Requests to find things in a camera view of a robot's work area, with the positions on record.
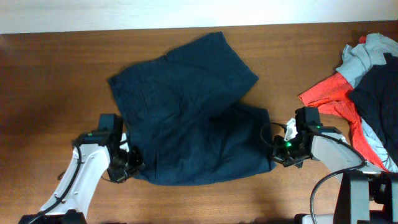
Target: pile of clothes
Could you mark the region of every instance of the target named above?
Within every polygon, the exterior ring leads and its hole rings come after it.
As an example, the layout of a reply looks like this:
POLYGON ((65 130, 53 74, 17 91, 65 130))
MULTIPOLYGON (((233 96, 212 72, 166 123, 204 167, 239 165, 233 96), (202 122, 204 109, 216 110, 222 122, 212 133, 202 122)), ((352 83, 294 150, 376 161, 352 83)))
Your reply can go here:
POLYGON ((109 79, 145 166, 158 185, 212 184, 271 171, 269 116, 238 103, 258 77, 221 32, 205 35, 109 79))
POLYGON ((380 168, 398 172, 398 43, 369 34, 343 51, 337 73, 299 98, 305 106, 349 121, 354 148, 380 168))

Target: white backdrop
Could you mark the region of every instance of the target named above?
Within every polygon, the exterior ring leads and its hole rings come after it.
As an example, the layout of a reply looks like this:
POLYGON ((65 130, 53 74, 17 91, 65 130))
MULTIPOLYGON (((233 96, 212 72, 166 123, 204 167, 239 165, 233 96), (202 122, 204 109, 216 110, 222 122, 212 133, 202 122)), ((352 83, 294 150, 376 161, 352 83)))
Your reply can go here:
POLYGON ((0 33, 398 19, 398 0, 0 0, 0 33))

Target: red cloth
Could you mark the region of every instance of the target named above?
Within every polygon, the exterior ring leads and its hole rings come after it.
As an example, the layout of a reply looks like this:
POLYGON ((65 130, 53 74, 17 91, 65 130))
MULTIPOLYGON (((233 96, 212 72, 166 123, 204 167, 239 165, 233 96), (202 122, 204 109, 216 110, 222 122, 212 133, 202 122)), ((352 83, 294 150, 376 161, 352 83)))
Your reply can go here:
POLYGON ((361 117, 356 112, 354 103, 348 98, 348 94, 353 90, 347 80, 340 73, 336 73, 298 97, 305 106, 317 107, 320 113, 347 119, 354 148, 365 159, 387 171, 363 134, 361 117))

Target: black cloth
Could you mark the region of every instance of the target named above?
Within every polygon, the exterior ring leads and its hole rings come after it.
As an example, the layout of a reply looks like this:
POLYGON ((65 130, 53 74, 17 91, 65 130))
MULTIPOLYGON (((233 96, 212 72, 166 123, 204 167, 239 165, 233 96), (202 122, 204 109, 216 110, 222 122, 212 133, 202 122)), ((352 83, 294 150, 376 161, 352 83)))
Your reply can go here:
MULTIPOLYGON (((272 170, 259 137, 267 110, 236 103, 257 79, 221 32, 109 79, 129 144, 146 164, 136 178, 201 185, 272 170)), ((264 137, 271 142, 268 127, 264 137)))
POLYGON ((384 57, 387 64, 373 65, 349 98, 398 164, 398 58, 384 57))

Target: brown wooden surface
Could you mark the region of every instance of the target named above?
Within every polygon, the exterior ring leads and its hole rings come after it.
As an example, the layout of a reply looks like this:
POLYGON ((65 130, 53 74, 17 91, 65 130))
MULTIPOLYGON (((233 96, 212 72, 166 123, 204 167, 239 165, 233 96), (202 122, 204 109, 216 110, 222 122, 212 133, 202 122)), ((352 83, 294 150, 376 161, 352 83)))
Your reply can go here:
MULTIPOLYGON (((16 223, 48 200, 71 155, 70 141, 118 113, 106 79, 207 32, 222 30, 260 80, 243 102, 286 122, 297 95, 334 73, 345 44, 380 32, 398 39, 397 22, 297 24, 169 30, 0 35, 0 223, 16 223)), ((348 136, 348 124, 322 116, 348 136)), ((101 180, 89 223, 238 223, 309 212, 310 192, 328 170, 278 166, 270 173, 199 187, 159 187, 101 180)), ((315 210, 333 212, 335 179, 318 191, 315 210)))

